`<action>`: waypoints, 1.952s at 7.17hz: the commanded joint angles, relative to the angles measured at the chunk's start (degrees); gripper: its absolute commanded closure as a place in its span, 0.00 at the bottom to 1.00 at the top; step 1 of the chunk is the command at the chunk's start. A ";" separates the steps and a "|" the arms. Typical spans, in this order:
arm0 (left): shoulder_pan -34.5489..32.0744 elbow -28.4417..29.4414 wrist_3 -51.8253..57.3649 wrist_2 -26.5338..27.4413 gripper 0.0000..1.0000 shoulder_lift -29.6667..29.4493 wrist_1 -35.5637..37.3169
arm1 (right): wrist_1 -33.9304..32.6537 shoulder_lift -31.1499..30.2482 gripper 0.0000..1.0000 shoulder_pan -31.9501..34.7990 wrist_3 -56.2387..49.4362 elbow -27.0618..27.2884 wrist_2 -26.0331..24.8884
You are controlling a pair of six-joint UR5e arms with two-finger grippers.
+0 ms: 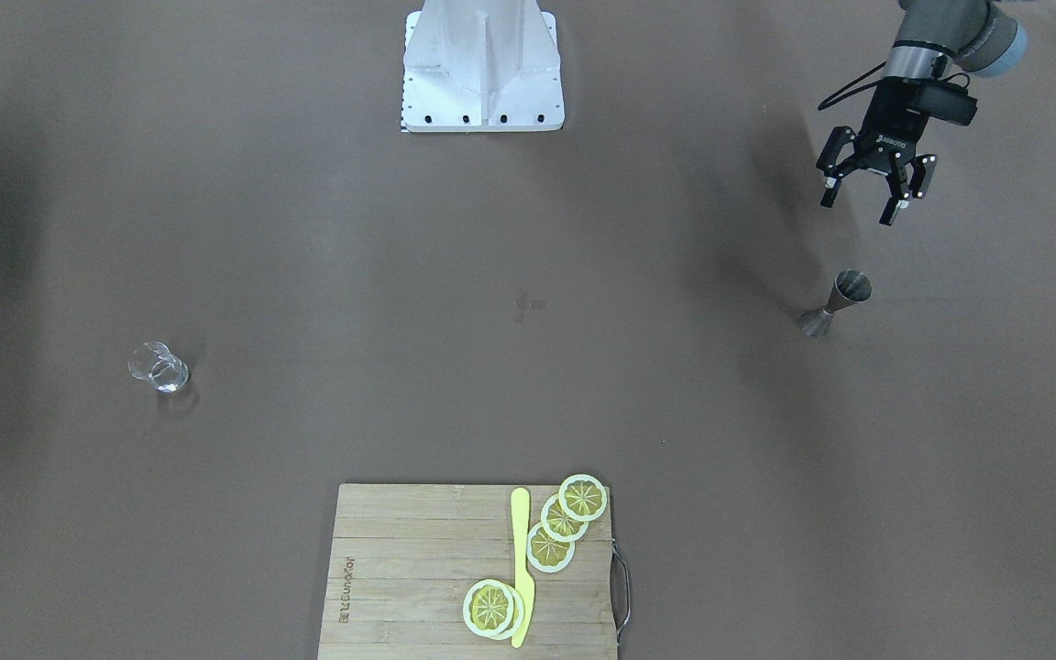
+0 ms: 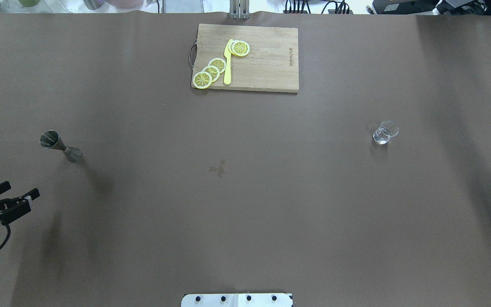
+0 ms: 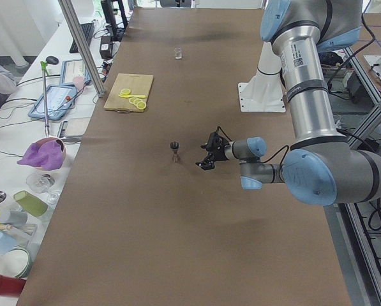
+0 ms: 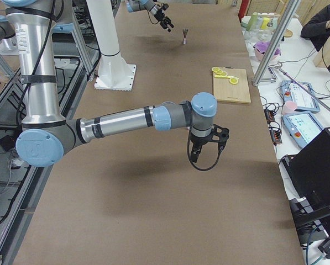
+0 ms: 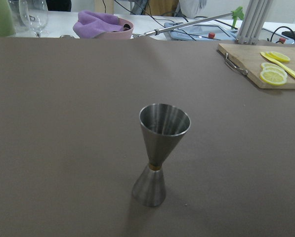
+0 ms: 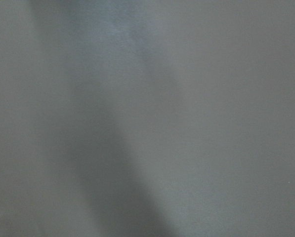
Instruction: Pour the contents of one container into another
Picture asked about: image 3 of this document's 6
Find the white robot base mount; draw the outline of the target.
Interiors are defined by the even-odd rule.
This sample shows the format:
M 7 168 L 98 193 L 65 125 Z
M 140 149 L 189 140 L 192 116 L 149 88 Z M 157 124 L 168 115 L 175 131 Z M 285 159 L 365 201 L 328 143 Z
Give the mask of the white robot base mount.
M 281 61 L 272 45 L 264 42 L 256 74 L 246 83 L 238 83 L 239 104 L 242 112 L 286 111 L 280 78 Z

